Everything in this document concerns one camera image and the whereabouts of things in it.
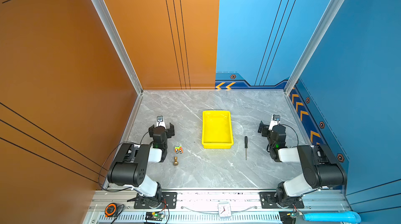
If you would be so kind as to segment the orange tape measure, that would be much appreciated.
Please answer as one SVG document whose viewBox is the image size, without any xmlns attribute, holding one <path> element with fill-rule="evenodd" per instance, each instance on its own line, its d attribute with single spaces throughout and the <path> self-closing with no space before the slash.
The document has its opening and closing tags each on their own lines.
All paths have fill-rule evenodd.
<svg viewBox="0 0 401 224">
<path fill-rule="evenodd" d="M 115 217 L 119 209 L 119 205 L 116 203 L 110 203 L 104 210 L 104 214 L 107 218 Z"/>
</svg>

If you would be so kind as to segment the white square clock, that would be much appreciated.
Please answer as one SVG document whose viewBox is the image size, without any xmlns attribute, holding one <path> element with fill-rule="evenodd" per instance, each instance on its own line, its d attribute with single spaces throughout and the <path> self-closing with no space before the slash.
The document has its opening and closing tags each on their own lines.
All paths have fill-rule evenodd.
<svg viewBox="0 0 401 224">
<path fill-rule="evenodd" d="M 229 202 L 218 203 L 218 214 L 220 218 L 230 218 L 232 216 L 231 204 Z"/>
</svg>

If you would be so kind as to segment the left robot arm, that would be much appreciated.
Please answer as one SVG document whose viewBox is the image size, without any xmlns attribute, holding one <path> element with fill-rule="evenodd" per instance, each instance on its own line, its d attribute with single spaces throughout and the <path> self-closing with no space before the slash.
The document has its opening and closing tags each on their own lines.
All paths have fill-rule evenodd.
<svg viewBox="0 0 401 224">
<path fill-rule="evenodd" d="M 123 143 L 112 161 L 108 182 L 133 190 L 144 200 L 161 201 L 161 185 L 147 174 L 149 163 L 164 162 L 168 153 L 168 139 L 175 135 L 174 125 L 166 128 L 163 122 L 149 128 L 150 144 Z"/>
</svg>

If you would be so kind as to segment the blue tube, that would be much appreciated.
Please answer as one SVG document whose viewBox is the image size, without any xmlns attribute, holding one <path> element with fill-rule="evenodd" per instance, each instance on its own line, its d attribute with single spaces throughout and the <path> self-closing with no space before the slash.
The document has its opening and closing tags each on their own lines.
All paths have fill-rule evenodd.
<svg viewBox="0 0 401 224">
<path fill-rule="evenodd" d="M 308 213 L 303 214 L 305 221 L 314 222 L 344 222 L 349 224 L 359 224 L 362 222 L 361 217 L 354 211 L 345 211 L 341 213 Z"/>
</svg>

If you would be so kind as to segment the small brass knob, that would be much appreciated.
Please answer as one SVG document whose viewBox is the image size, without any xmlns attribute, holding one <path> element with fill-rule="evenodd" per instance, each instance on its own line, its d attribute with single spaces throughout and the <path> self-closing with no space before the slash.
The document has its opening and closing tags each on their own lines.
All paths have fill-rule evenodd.
<svg viewBox="0 0 401 224">
<path fill-rule="evenodd" d="M 177 156 L 174 157 L 173 165 L 177 166 L 179 164 Z"/>
</svg>

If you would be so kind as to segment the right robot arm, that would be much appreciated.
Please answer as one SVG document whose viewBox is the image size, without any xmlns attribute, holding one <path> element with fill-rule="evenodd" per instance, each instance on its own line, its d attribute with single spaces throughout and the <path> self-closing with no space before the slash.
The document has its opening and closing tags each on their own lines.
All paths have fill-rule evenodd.
<svg viewBox="0 0 401 224">
<path fill-rule="evenodd" d="M 286 207 L 318 189 L 346 184 L 346 173 L 329 146 L 287 147 L 286 126 L 279 121 L 271 121 L 269 125 L 261 122 L 258 132 L 267 138 L 266 150 L 275 162 L 301 165 L 302 173 L 299 176 L 278 184 L 274 195 L 278 205 Z"/>
</svg>

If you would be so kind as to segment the yellow plastic bin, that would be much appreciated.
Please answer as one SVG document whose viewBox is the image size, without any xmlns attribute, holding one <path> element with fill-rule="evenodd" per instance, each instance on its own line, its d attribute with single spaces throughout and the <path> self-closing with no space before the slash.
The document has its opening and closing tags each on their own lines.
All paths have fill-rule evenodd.
<svg viewBox="0 0 401 224">
<path fill-rule="evenodd" d="M 231 113 L 203 111 L 202 145 L 205 149 L 230 149 L 233 146 Z"/>
</svg>

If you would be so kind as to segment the aluminium frame rail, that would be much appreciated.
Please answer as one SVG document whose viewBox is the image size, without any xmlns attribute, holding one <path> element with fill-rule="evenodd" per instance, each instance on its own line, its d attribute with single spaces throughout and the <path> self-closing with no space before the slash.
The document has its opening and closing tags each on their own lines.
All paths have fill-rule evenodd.
<svg viewBox="0 0 401 224">
<path fill-rule="evenodd" d="M 302 197 L 303 209 L 273 208 L 263 209 L 259 192 L 272 190 L 245 189 L 170 189 L 165 192 L 177 192 L 175 209 L 165 206 L 162 209 L 135 209 L 132 199 L 134 192 L 95 193 L 84 217 L 85 224 L 145 224 L 146 212 L 164 213 L 167 220 L 162 224 L 282 224 L 299 223 L 302 216 L 289 218 L 290 212 L 341 213 L 352 208 L 340 190 L 317 190 Z M 218 203 L 229 202 L 232 216 L 220 218 Z M 110 203 L 119 205 L 115 217 L 107 218 L 105 208 Z"/>
</svg>

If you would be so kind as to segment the orange green toy car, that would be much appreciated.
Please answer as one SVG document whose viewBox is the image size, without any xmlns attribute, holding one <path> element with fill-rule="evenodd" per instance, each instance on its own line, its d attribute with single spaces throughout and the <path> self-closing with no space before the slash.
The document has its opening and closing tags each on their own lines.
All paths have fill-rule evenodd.
<svg viewBox="0 0 401 224">
<path fill-rule="evenodd" d="M 176 146 L 174 148 L 174 151 L 176 154 L 182 154 L 183 153 L 183 147 L 182 146 Z"/>
</svg>

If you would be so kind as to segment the small right circuit board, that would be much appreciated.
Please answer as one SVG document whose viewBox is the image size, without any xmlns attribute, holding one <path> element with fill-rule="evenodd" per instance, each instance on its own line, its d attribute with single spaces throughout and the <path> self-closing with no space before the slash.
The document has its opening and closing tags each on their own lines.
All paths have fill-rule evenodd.
<svg viewBox="0 0 401 224">
<path fill-rule="evenodd" d="M 303 215 L 302 212 L 297 211 L 297 212 L 290 212 L 290 213 L 288 213 L 288 214 L 287 214 L 287 217 L 294 219 L 294 218 L 300 217 L 300 216 L 302 216 L 302 215 Z"/>
</svg>

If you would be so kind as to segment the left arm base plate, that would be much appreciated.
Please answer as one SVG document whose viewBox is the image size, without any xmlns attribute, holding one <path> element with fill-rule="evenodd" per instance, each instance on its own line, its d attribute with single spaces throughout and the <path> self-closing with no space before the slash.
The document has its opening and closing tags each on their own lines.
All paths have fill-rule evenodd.
<svg viewBox="0 0 401 224">
<path fill-rule="evenodd" d="M 162 191 L 161 195 L 155 197 L 143 197 L 137 195 L 133 198 L 135 209 L 162 209 L 167 206 L 169 209 L 175 209 L 177 204 L 177 192 Z"/>
</svg>

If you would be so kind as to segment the black handled screwdriver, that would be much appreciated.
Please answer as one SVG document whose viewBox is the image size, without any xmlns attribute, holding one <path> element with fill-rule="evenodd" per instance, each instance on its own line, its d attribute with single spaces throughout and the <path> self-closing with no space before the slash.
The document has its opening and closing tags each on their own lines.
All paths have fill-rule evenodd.
<svg viewBox="0 0 401 224">
<path fill-rule="evenodd" d="M 248 149 L 248 137 L 244 138 L 244 149 L 245 149 L 245 160 L 247 160 L 247 149 Z"/>
</svg>

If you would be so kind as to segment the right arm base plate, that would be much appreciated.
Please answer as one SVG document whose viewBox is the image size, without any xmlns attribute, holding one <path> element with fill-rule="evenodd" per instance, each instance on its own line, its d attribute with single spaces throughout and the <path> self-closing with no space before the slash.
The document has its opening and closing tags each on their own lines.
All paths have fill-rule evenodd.
<svg viewBox="0 0 401 224">
<path fill-rule="evenodd" d="M 273 208 L 297 208 L 305 207 L 301 197 L 289 197 L 285 193 L 279 195 L 277 192 L 259 192 L 260 202 L 263 209 Z"/>
</svg>

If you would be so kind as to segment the green circuit board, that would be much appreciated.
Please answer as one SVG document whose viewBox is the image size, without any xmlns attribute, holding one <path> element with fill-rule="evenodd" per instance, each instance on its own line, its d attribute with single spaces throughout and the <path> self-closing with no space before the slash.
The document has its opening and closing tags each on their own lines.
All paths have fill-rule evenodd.
<svg viewBox="0 0 401 224">
<path fill-rule="evenodd" d="M 160 212 L 146 212 L 144 220 L 146 224 L 161 224 L 167 220 L 167 217 Z"/>
</svg>

